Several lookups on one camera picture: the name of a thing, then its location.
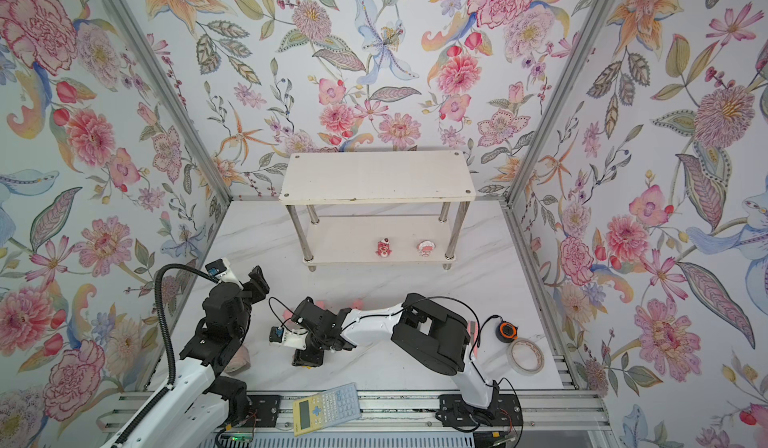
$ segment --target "shelf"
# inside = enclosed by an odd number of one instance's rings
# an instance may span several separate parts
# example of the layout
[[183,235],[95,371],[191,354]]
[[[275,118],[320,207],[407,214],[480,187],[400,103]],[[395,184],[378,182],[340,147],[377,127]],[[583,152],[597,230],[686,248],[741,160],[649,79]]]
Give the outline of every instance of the shelf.
[[283,204],[471,202],[461,152],[294,153]]
[[[310,224],[307,234],[314,259],[308,265],[358,263],[455,263],[446,260],[451,238],[450,223],[440,223],[436,214],[409,216],[325,216]],[[389,238],[392,253],[387,258],[376,254],[377,244]],[[424,240],[434,242],[427,257],[416,248]]]

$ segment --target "yellow and blue calculator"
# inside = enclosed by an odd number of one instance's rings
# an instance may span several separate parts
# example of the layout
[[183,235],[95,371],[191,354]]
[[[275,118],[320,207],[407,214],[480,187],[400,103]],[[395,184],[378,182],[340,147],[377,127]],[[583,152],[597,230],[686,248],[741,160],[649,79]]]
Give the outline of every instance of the yellow and blue calculator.
[[340,425],[362,418],[354,383],[293,402],[293,435]]

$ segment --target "marble pattern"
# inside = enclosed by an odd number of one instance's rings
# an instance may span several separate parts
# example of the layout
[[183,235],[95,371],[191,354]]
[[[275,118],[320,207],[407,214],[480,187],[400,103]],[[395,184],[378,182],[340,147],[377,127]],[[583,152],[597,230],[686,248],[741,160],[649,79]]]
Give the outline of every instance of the marble pattern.
[[[438,204],[327,205],[317,207],[320,222],[329,214],[430,214],[438,216]],[[456,213],[452,206],[450,219]],[[307,226],[306,211],[300,212],[302,226]],[[282,204],[234,202],[226,213],[208,261],[227,257],[241,278],[256,265],[264,270],[271,295],[294,308],[306,296],[323,300],[326,309],[338,311],[362,299],[364,309],[397,304],[411,292],[424,296],[445,295],[465,301],[483,322],[498,313],[519,325],[521,337],[534,340],[544,352],[543,370],[534,376],[522,376],[508,365],[505,349],[492,334],[493,322],[485,328],[479,348],[479,365],[496,380],[506,376],[517,389],[560,389],[562,382],[552,351],[537,316],[537,309],[525,282],[522,266],[514,252],[504,216],[498,202],[474,202],[470,205],[462,236],[458,242],[457,262],[451,270],[440,265],[320,266],[314,273],[302,264],[296,232]],[[178,353],[203,316],[201,304],[210,283],[198,281],[187,300],[172,339]],[[455,310],[467,320],[467,309],[450,300],[437,302]],[[273,300],[275,312],[284,308]],[[277,319],[266,302],[254,306],[250,332],[245,345],[250,351],[251,368],[235,375],[248,383],[250,390],[326,390],[355,382],[359,390],[454,390],[451,379],[434,373],[394,343],[380,342],[352,351],[326,353],[322,367],[307,370],[291,366],[293,350],[273,347],[267,340]],[[167,376],[161,360],[153,377],[157,386]]]

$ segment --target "floral wallpaper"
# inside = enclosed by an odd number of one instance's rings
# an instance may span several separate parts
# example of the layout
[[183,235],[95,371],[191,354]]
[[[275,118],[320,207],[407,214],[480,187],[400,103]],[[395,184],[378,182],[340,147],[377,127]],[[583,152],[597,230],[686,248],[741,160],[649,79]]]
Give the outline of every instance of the floral wallpaper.
[[364,149],[461,149],[502,195],[592,2],[127,1],[242,199],[294,152]]
[[627,448],[768,446],[766,10],[618,0],[514,200]]
[[3,448],[103,439],[223,216],[145,77],[99,0],[0,0]]

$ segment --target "roll of tape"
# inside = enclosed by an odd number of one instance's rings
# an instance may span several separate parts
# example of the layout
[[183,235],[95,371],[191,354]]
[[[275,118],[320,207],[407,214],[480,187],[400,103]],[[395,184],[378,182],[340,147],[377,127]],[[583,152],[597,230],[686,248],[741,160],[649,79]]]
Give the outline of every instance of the roll of tape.
[[[518,363],[514,358],[513,350],[515,347],[529,348],[530,351],[532,351],[534,356],[536,357],[536,367],[533,369],[529,369],[521,366],[520,363]],[[534,343],[533,341],[530,341],[527,338],[517,338],[515,341],[512,342],[512,344],[509,345],[509,348],[507,348],[507,359],[509,360],[509,364],[512,365],[512,368],[515,371],[525,376],[535,375],[536,373],[541,371],[542,368],[544,368],[544,353],[542,352],[542,349],[539,348],[536,345],[536,343]]]

